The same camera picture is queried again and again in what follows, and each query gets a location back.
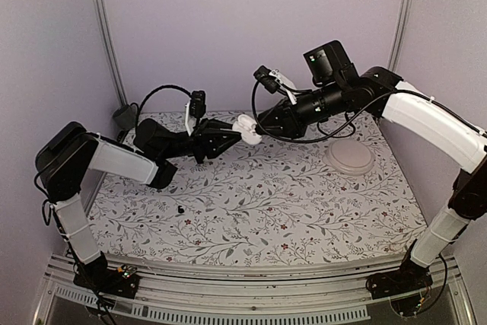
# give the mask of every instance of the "white object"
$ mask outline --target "white object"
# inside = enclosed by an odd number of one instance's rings
[[[158,166],[143,156],[98,139],[88,169],[120,175],[143,184],[149,184],[158,171]]]
[[[400,81],[396,88],[418,92],[405,81]],[[420,97],[391,95],[382,117],[420,135],[451,156],[467,173],[472,173],[485,157],[487,139]]]
[[[341,139],[332,142],[326,150],[329,163],[337,171],[352,175],[364,175],[374,166],[374,154],[359,141]]]
[[[433,222],[423,232],[411,252],[411,260],[422,267],[430,266],[439,253],[450,243],[470,220],[460,217],[444,205]]]
[[[262,136],[256,132],[257,122],[254,118],[241,114],[234,122],[231,129],[242,135],[242,140],[249,145],[257,145],[262,141]]]
[[[184,111],[184,126],[186,127],[188,135],[191,136],[196,126],[196,118],[189,114],[189,102],[186,104],[186,109]]]
[[[294,83],[292,81],[290,81],[288,78],[286,78],[278,69],[272,70],[269,73],[269,75],[276,78],[277,81],[279,82],[279,84],[285,85],[287,87],[290,87],[291,89],[296,90]],[[285,90],[286,90],[286,93],[288,95],[289,100],[291,101],[291,104],[296,104],[298,102],[298,100],[296,99],[296,96],[294,95],[294,93],[292,91],[289,91],[286,88],[285,88]]]
[[[57,202],[54,210],[61,222],[65,234],[79,260],[88,264],[97,259],[100,249],[91,233],[88,219],[81,204],[81,197],[75,194],[72,198]]]

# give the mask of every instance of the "metal frame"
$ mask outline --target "metal frame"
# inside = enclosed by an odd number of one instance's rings
[[[395,72],[399,64],[399,57],[404,41],[404,33],[406,32],[406,24],[409,18],[412,0],[401,0],[401,7],[399,10],[399,17],[397,19],[396,33],[394,35],[393,48],[390,52],[389,62],[387,68]]]
[[[109,256],[110,267],[117,267],[121,259]],[[372,300],[365,289],[365,280],[371,273],[395,269],[399,264],[399,256],[382,256],[332,264],[331,267],[329,264],[215,267],[202,272],[200,269],[204,266],[149,262],[139,267],[142,280],[135,300],[106,297],[116,299],[115,314],[141,320],[163,320],[166,314],[164,323],[168,323],[168,314],[173,314],[174,319],[176,316],[180,319],[197,316],[215,318],[215,323],[220,319],[220,324],[226,323],[225,319],[240,318],[242,324],[247,319],[248,324],[255,325],[259,319],[267,319],[268,325],[276,325],[280,323],[279,319],[283,319],[282,323],[291,323],[289,319],[292,318],[313,320],[338,313],[343,316],[369,304],[388,301],[387,298]],[[465,285],[453,257],[447,258],[447,265],[448,288],[457,318],[462,325],[475,325]],[[72,284],[72,267],[72,259],[52,256],[44,276],[44,296],[34,320],[47,319],[55,295],[88,306],[93,303],[88,290]],[[431,265],[431,274],[434,287],[441,286],[444,278],[441,261]]]
[[[105,2],[104,0],[93,0],[93,2],[95,10],[97,12],[98,24],[100,25],[100,32],[103,38],[105,53],[107,54],[108,65],[110,67],[110,73],[112,75],[116,98],[118,99],[120,106],[123,106],[125,104],[128,104],[127,96],[125,88],[123,87],[118,62],[116,61],[115,49],[113,48],[110,28],[108,27],[108,18],[107,10],[105,9]]]

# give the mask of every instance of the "floral pattern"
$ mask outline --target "floral pattern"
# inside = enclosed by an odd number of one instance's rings
[[[238,114],[208,115],[232,122]],[[182,113],[148,116],[183,129]],[[342,122],[334,117],[323,125],[331,131]],[[425,220],[375,122],[362,116],[356,125],[353,138],[375,154],[363,177],[330,167],[328,142],[264,137],[204,164],[171,159],[178,171],[164,190],[107,175],[89,215],[91,229],[105,252],[173,263],[289,266],[402,253]],[[315,126],[308,129],[307,137],[318,135]],[[133,138],[131,132],[126,143]]]

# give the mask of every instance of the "back wall panel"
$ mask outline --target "back wall panel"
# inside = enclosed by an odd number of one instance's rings
[[[386,65],[400,0],[105,0],[128,97],[160,84],[207,92],[209,110],[250,108],[253,72],[279,69],[310,87],[302,54],[341,40],[359,72]],[[261,91],[259,106],[275,97]],[[146,111],[182,110],[163,91]]]

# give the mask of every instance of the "wall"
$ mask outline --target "wall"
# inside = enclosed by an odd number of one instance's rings
[[[253,72],[312,86],[302,54],[338,39],[360,72],[386,65],[400,0],[106,0],[131,101],[160,84],[205,89],[209,110],[250,109]],[[258,106],[276,97],[261,91]],[[164,91],[147,111],[182,110]]]
[[[470,122],[487,127],[487,0],[414,0],[399,73]],[[406,177],[431,221],[451,195],[458,167],[436,148],[384,125]],[[487,218],[471,224],[454,252],[479,323],[487,323]]]
[[[117,105],[91,0],[0,0],[0,9],[0,323],[25,325],[61,247],[40,215],[34,157],[71,120],[111,135]]]

